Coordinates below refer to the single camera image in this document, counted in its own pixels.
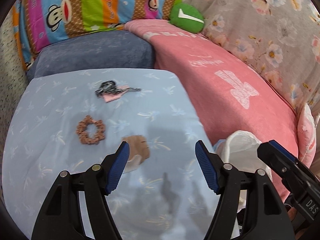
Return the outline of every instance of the pink blanket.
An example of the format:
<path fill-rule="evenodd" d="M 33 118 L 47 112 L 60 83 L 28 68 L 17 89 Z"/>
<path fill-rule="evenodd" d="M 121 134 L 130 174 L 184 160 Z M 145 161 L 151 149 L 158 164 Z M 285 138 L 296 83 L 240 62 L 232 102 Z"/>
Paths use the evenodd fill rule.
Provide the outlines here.
<path fill-rule="evenodd" d="M 262 142 L 275 139 L 298 155 L 294 111 L 245 63 L 164 20 L 135 20 L 124 29 L 153 45 L 156 68 L 179 77 L 211 143 L 245 130 Z M 288 191 L 275 173 L 273 183 L 284 200 Z"/>

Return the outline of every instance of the light blue bedsheet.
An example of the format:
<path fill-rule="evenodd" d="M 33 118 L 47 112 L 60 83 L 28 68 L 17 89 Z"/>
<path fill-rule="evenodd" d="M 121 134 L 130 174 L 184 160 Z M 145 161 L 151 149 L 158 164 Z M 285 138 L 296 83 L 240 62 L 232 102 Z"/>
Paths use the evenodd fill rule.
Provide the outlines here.
<path fill-rule="evenodd" d="M 107 80 L 142 91 L 105 103 L 94 91 Z M 75 134 L 87 114 L 106 124 L 106 140 L 98 145 L 82 145 Z M 200 139 L 212 147 L 176 75 L 150 69 L 96 69 L 32 80 L 12 119 L 3 161 L 5 205 L 26 236 L 31 238 L 60 171 L 86 171 L 129 135 L 144 135 L 151 155 L 123 174 L 107 197 L 123 240 L 204 239 L 219 197 L 208 188 L 194 149 Z M 84 206 L 81 194 L 85 231 L 93 238 Z"/>

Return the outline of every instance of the metal screw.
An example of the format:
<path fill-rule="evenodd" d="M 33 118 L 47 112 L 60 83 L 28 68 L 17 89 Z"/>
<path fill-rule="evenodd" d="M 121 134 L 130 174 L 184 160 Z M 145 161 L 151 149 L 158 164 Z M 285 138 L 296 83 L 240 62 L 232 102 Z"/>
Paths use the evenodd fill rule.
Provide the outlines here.
<path fill-rule="evenodd" d="M 265 172 L 263 169 L 259 169 L 259 170 L 258 170 L 258 174 L 259 174 L 260 176 L 264 176 L 264 175 L 266 174 L 266 172 Z"/>
<path fill-rule="evenodd" d="M 232 169 L 232 165 L 231 165 L 230 163 L 225 163 L 225 164 L 223 165 L 223 168 L 226 169 L 226 170 L 228 170 L 228 171 L 230 171 L 230 170 Z"/>
<path fill-rule="evenodd" d="M 98 171 L 98 170 L 100 170 L 100 168 L 101 168 L 101 166 L 99 164 L 95 164 L 92 166 L 93 171 Z"/>
<path fill-rule="evenodd" d="M 67 171 L 62 171 L 60 172 L 60 177 L 66 177 L 68 175 L 68 172 Z"/>

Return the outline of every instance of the green pillow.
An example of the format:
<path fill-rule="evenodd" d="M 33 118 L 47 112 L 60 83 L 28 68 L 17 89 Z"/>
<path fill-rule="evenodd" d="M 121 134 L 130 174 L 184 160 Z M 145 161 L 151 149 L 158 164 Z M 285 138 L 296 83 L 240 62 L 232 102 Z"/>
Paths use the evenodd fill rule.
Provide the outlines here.
<path fill-rule="evenodd" d="M 178 3 L 173 6 L 169 23 L 191 33 L 199 33 L 204 27 L 201 13 L 186 3 Z"/>

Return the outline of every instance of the black hair clip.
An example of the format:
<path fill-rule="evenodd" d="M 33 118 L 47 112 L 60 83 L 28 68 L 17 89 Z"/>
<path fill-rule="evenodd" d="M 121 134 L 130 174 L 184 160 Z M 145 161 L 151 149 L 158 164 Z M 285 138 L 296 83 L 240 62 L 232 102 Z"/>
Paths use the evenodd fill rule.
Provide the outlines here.
<path fill-rule="evenodd" d="M 113 80 L 102 82 L 99 89 L 95 91 L 97 97 L 101 97 L 103 94 L 120 94 L 128 90 L 141 91 L 141 88 L 118 88 Z"/>

